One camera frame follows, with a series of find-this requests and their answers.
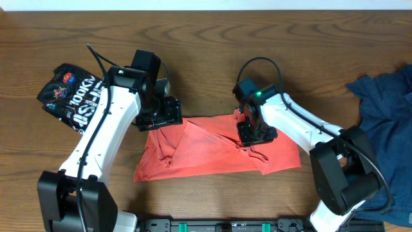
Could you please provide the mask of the orange printed t-shirt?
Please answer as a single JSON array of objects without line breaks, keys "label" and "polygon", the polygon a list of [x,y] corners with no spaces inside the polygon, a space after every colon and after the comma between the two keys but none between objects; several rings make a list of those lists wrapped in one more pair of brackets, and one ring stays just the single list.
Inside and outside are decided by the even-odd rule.
[{"label": "orange printed t-shirt", "polygon": [[242,145],[237,124],[244,120],[236,110],[229,115],[184,118],[182,124],[150,131],[134,180],[241,171],[266,175],[300,167],[297,144],[282,132],[270,143]]}]

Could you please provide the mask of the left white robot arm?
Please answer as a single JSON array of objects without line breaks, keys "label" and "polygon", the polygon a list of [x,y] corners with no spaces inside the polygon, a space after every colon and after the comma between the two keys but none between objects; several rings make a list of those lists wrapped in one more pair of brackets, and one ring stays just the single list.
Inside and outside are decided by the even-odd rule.
[{"label": "left white robot arm", "polygon": [[113,161],[130,125],[149,131],[182,122],[158,67],[113,66],[106,78],[62,64],[38,98],[44,109],[81,139],[56,172],[44,171],[37,192],[47,231],[141,231],[144,224],[118,209],[108,189]]}]

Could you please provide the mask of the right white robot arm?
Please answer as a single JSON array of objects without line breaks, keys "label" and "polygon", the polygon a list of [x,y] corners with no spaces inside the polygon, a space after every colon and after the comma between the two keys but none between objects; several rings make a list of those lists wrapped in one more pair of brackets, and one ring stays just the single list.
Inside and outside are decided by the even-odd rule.
[{"label": "right white robot arm", "polygon": [[310,156],[321,201],[306,220],[277,219],[276,231],[383,229],[382,222],[354,219],[363,203],[388,187],[365,132],[357,126],[345,130],[325,122],[274,85],[260,89],[247,79],[232,92],[245,114],[237,125],[242,145],[267,144],[284,133]]}]

